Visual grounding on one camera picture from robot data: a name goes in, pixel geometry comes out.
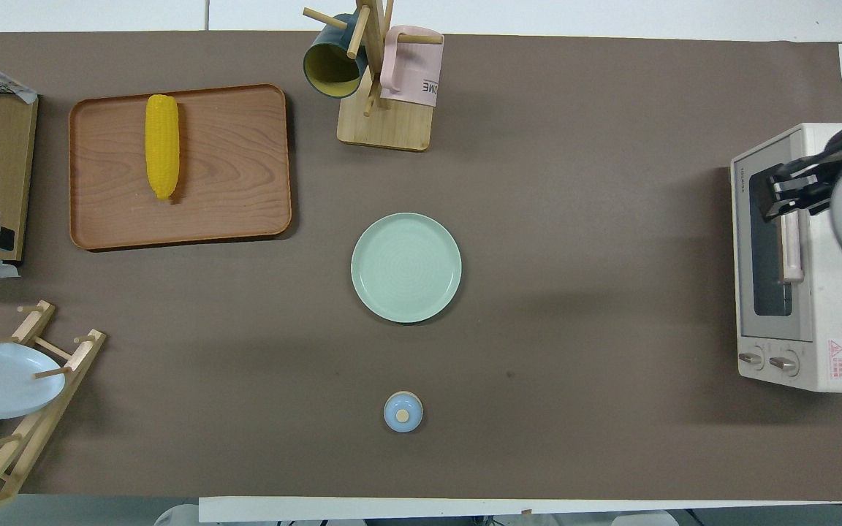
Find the corn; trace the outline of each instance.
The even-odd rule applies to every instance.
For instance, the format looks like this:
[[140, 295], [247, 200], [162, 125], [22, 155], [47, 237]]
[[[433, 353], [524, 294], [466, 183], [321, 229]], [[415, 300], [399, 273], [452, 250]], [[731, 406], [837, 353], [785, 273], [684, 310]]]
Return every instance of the corn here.
[[178, 103], [172, 96], [153, 94], [145, 104], [145, 170], [158, 199], [174, 193], [180, 168]]

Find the toaster oven door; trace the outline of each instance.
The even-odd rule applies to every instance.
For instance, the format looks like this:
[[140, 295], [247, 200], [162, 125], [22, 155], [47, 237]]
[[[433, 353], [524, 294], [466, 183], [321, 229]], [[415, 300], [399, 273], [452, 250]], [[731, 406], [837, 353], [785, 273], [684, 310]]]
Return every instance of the toaster oven door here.
[[[755, 175], [802, 156], [802, 145], [800, 134], [791, 134], [734, 163], [742, 336], [806, 342], [813, 337], [811, 276], [802, 274], [806, 261], [802, 262], [804, 254], [799, 254], [806, 242], [802, 230], [808, 228], [808, 213], [799, 210], [765, 223], [755, 197], [759, 184]], [[786, 248], [789, 245], [793, 252]]]

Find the toaster oven handle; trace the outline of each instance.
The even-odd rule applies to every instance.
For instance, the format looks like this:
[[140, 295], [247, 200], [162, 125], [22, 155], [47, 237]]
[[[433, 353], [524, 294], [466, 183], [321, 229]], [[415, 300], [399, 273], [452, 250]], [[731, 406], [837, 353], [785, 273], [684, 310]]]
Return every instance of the toaster oven handle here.
[[778, 217], [778, 280], [801, 283], [805, 270], [801, 267], [801, 230], [798, 212]]

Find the wooden dish rack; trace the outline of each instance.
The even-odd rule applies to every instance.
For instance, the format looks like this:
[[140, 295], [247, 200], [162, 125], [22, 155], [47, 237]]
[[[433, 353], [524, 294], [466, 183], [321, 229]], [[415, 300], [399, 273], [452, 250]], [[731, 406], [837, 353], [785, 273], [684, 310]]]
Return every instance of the wooden dish rack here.
[[41, 338], [41, 333], [50, 322], [55, 309], [56, 307], [44, 300], [37, 305], [19, 307], [20, 313], [28, 314], [26, 319], [11, 337], [0, 340], [0, 343], [13, 342], [28, 347], [40, 347], [54, 357], [58, 364], [63, 362], [63, 367], [56, 370], [56, 373], [66, 374], [64, 389], [60, 394], [36, 412], [18, 419], [15, 429], [0, 437], [0, 507], [7, 505], [18, 495], [21, 485], [28, 478], [34, 463], [47, 445], [50, 434], [53, 433], [57, 422], [60, 422], [70, 399], [73, 398], [107, 337], [98, 330], [90, 330], [86, 336], [74, 339], [74, 343], [77, 344], [76, 350], [72, 353], [64, 352]]

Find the dark green mug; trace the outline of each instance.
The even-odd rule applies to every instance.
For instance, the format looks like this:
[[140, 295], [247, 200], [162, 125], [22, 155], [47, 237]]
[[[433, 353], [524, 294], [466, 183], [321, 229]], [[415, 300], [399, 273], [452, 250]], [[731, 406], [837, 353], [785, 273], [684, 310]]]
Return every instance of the dark green mug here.
[[325, 96], [342, 99], [351, 96], [360, 87], [365, 65], [368, 64], [365, 47], [360, 46], [355, 59], [346, 56], [357, 24], [357, 13], [335, 16], [335, 19], [346, 23], [346, 29], [328, 24], [304, 53], [304, 77]]

